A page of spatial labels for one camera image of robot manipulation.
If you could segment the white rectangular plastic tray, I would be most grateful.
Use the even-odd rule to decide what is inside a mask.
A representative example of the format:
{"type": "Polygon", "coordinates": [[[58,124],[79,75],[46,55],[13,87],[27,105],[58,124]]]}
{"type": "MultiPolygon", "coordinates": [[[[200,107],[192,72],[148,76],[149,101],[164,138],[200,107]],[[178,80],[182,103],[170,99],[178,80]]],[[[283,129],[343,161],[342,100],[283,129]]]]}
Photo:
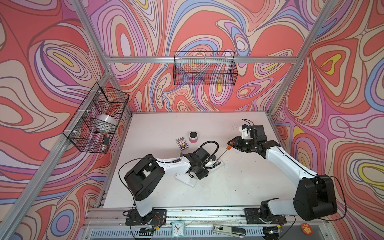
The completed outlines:
{"type": "Polygon", "coordinates": [[[188,174],[176,174],[175,179],[192,188],[194,188],[198,182],[198,179],[191,178],[188,174]]]}

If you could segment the orange handled screwdriver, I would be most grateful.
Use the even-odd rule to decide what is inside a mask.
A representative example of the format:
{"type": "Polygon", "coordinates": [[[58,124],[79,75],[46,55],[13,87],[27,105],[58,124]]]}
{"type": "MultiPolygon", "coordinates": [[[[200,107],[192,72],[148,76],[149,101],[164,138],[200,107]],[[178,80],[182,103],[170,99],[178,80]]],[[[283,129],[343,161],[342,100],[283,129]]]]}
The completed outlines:
{"type": "Polygon", "coordinates": [[[226,152],[230,151],[232,149],[231,146],[227,146],[227,148],[224,150],[224,152],[217,158],[217,161],[219,161],[226,152]]]}

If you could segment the white remote control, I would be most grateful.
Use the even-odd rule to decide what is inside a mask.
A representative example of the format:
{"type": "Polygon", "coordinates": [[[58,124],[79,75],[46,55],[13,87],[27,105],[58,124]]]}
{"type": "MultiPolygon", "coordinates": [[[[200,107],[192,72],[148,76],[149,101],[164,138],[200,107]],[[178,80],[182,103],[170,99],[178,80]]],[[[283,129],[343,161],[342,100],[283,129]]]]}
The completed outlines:
{"type": "Polygon", "coordinates": [[[219,169],[221,167],[223,167],[225,164],[222,160],[218,160],[215,164],[213,164],[211,167],[210,167],[210,170],[215,170],[215,169],[219,169]]]}

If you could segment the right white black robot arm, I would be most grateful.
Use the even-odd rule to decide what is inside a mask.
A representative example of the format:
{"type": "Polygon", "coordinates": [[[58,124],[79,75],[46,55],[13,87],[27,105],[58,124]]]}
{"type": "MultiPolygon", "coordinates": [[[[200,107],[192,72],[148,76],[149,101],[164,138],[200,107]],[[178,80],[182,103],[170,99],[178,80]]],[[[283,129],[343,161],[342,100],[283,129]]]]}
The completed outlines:
{"type": "Polygon", "coordinates": [[[278,167],[296,187],[292,199],[263,201],[259,209],[261,221],[267,223],[278,216],[324,220],[338,212],[334,184],[340,181],[336,177],[320,175],[299,163],[278,142],[268,140],[262,125],[245,124],[239,131],[240,136],[228,141],[230,147],[243,153],[259,154],[278,167]]]}

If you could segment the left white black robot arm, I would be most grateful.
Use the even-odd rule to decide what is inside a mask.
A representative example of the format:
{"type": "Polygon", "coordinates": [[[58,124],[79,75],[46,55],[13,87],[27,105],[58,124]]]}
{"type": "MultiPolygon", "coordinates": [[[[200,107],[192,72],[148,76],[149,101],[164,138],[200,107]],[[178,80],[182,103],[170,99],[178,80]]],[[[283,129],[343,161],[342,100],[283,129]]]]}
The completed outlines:
{"type": "Polygon", "coordinates": [[[133,197],[133,208],[137,215],[142,219],[153,215],[150,195],[166,175],[173,175],[178,181],[195,187],[199,180],[209,175],[210,170],[219,167],[216,157],[218,150],[219,144],[216,141],[206,141],[194,152],[181,153],[177,158],[158,159],[152,154],[138,158],[139,162],[123,177],[121,170],[118,170],[121,183],[133,197]]]}

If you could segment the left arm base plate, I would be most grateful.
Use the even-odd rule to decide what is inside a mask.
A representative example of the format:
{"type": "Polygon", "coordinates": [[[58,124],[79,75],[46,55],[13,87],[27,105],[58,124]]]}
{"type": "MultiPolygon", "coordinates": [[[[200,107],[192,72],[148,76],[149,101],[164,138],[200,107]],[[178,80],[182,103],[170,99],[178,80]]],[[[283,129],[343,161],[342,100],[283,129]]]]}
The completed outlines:
{"type": "Polygon", "coordinates": [[[123,212],[126,226],[163,226],[166,224],[167,210],[153,209],[148,215],[141,217],[136,209],[123,212]]]}

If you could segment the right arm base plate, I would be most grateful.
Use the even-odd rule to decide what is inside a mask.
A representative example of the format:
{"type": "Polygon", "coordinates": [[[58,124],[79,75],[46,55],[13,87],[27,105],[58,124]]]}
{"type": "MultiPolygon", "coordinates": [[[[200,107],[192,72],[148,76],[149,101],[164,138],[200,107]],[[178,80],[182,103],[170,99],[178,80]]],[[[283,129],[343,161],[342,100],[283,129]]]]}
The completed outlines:
{"type": "Polygon", "coordinates": [[[246,219],[247,224],[284,225],[287,223],[284,216],[272,215],[264,208],[245,208],[241,217],[246,219]]]}

